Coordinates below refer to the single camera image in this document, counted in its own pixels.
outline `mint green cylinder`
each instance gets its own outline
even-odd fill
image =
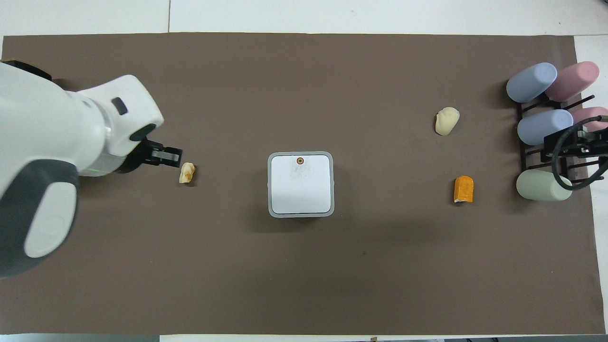
[[[560,176],[564,183],[572,185],[570,180]],[[524,198],[534,201],[563,201],[570,197],[572,191],[561,187],[553,174],[541,170],[526,170],[517,177],[517,192]]]

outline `black wire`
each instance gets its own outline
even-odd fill
[[[568,138],[568,136],[572,133],[574,133],[574,131],[576,131],[579,127],[583,126],[584,124],[591,122],[591,121],[600,121],[603,117],[602,116],[593,116],[593,117],[588,117],[580,122],[578,122],[577,124],[568,127],[568,129],[566,129],[562,135],[559,137],[558,141],[555,143],[555,148],[553,149],[553,155],[551,156],[551,172],[553,173],[553,177],[555,178],[555,180],[558,182],[558,184],[563,187],[566,190],[579,190],[582,189],[586,186],[588,186],[589,184],[593,183],[594,181],[598,180],[598,178],[600,178],[600,176],[602,175],[602,173],[604,173],[606,170],[608,170],[608,162],[605,162],[604,164],[601,164],[599,166],[599,169],[593,173],[593,175],[591,175],[589,178],[587,178],[585,181],[580,182],[577,185],[568,185],[566,184],[562,178],[559,176],[558,173],[558,158],[559,158],[559,152],[561,152],[562,149],[562,145],[564,145],[564,141]]]

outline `light blue cylinder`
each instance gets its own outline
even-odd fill
[[[506,83],[506,93],[515,102],[527,103],[547,90],[557,76],[553,64],[538,63],[511,77]]]
[[[549,134],[572,126],[574,120],[567,110],[548,110],[523,118],[517,124],[517,135],[528,145],[544,142]]]

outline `orange food item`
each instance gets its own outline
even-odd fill
[[[473,178],[460,176],[454,182],[454,203],[473,202]]]

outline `brown paper mat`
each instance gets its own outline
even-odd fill
[[[5,37],[8,57],[74,90],[136,75],[150,138],[198,169],[81,179],[64,246],[0,281],[0,333],[604,333],[589,190],[514,187],[505,82],[575,63],[572,37]],[[333,155],[332,216],[268,214],[267,158],[293,150]],[[452,203],[460,175],[475,203]]]

